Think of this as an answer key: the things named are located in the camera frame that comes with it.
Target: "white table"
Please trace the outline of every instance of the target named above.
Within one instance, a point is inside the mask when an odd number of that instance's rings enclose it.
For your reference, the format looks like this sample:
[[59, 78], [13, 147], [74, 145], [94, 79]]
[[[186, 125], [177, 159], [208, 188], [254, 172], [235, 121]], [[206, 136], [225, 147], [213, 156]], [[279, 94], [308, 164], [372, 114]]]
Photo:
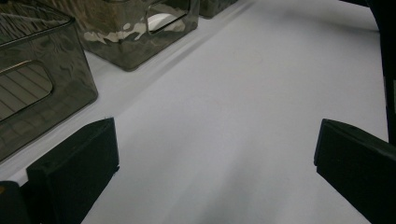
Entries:
[[239, 0], [135, 72], [87, 53], [99, 99], [0, 178], [115, 117], [120, 170], [84, 224], [368, 223], [313, 158], [325, 118], [388, 139], [376, 30], [337, 0]]

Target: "storage bin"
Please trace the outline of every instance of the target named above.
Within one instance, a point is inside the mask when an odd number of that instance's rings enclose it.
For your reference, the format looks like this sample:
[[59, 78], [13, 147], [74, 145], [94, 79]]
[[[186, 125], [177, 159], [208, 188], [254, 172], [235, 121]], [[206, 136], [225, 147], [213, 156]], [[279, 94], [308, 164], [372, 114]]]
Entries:
[[82, 46], [135, 70], [198, 25], [199, 0], [39, 0], [76, 17]]
[[74, 19], [0, 3], [0, 161], [97, 98]]
[[199, 14], [204, 18], [211, 19], [236, 1], [237, 0], [201, 0]]

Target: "transparent plastic bin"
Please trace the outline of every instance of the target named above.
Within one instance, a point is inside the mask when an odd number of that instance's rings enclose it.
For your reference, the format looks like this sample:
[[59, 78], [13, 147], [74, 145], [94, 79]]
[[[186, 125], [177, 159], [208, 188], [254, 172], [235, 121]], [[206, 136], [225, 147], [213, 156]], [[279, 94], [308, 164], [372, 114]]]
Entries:
[[76, 17], [82, 46], [135, 70], [198, 26], [199, 0], [39, 0]]
[[0, 3], [0, 161], [97, 98], [74, 19]]
[[236, 1], [237, 0], [201, 0], [199, 14], [204, 18], [211, 19]]

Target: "plastic bin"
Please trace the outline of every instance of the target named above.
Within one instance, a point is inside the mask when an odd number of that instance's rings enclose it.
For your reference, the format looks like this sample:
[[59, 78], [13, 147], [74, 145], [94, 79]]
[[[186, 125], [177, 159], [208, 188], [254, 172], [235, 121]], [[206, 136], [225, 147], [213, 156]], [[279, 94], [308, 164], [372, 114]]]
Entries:
[[97, 98], [74, 19], [0, 3], [0, 161]]
[[237, 0], [201, 0], [199, 14], [204, 18], [211, 19], [236, 1]]
[[135, 70], [198, 26], [199, 0], [39, 0], [76, 17], [82, 46]]

